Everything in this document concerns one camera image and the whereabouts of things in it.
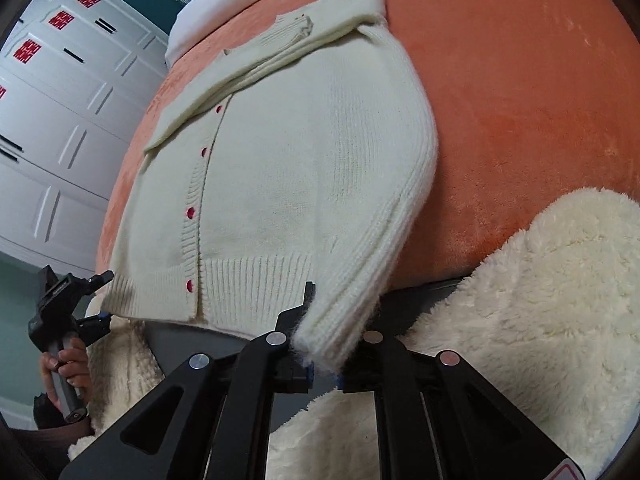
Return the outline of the person's left hand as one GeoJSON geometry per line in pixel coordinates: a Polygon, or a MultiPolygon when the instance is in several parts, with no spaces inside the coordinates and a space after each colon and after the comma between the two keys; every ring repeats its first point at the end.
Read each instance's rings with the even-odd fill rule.
{"type": "Polygon", "coordinates": [[[58,352],[56,356],[43,352],[39,359],[39,368],[47,397],[59,411],[62,411],[62,404],[54,388],[54,374],[78,389],[85,403],[91,401],[93,381],[88,365],[88,353],[85,344],[79,338],[70,338],[68,347],[58,352]]]}

